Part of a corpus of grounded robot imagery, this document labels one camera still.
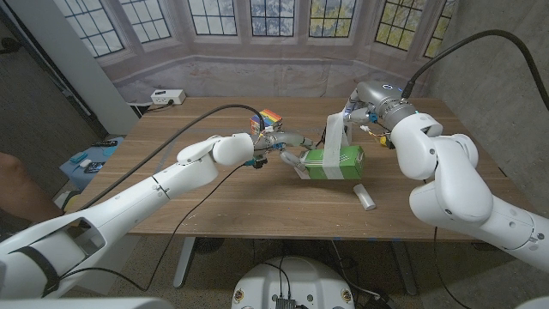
window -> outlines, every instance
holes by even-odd
[[[312,0],[312,38],[348,38],[351,31],[355,0]]]
[[[293,36],[294,0],[250,0],[254,36]]]
[[[383,8],[376,42],[407,51],[424,5],[425,0],[388,0]]]
[[[189,0],[197,35],[237,35],[232,0]]]
[[[433,58],[437,55],[438,48],[440,48],[440,45],[443,43],[443,37],[446,33],[446,28],[448,28],[449,20],[454,13],[454,3],[455,0],[446,0],[443,12],[438,18],[437,27],[435,27],[435,31],[433,32],[427,50],[425,51],[426,57]]]
[[[124,48],[99,0],[55,0],[55,3],[94,58]]]
[[[120,0],[142,43],[170,37],[158,0]]]

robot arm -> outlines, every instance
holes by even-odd
[[[364,124],[376,114],[391,130],[399,167],[410,179],[434,180],[410,195],[413,213],[423,222],[484,240],[549,272],[549,220],[494,197],[475,168],[477,148],[465,135],[441,136],[443,126],[419,113],[401,90],[386,82],[361,82],[359,102],[348,120]]]
[[[95,266],[113,244],[157,209],[213,181],[218,176],[215,163],[231,166],[251,161],[277,149],[275,145],[286,144],[308,148],[312,141],[283,132],[261,138],[245,133],[212,136],[181,150],[177,163],[115,197],[6,239],[0,244],[0,299],[63,295],[85,272],[63,280],[60,276]]]

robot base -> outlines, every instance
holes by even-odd
[[[281,258],[266,263],[280,266]],[[328,266],[307,257],[284,257],[281,267],[290,281],[291,300],[288,300],[288,282],[284,274],[267,264],[258,264],[250,270],[234,289],[232,309],[286,308],[292,303],[302,308],[354,308],[351,290],[345,280]]]

green package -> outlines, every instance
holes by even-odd
[[[323,169],[324,149],[309,150],[301,160],[311,179],[328,179]],[[361,179],[364,168],[364,150],[360,146],[347,146],[340,149],[340,170],[344,179]]]

electrical outlet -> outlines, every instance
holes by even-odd
[[[151,99],[153,99],[153,104],[156,105],[166,105],[170,100],[173,100],[174,105],[183,104],[186,95],[183,89],[159,89],[155,90],[151,94]]]

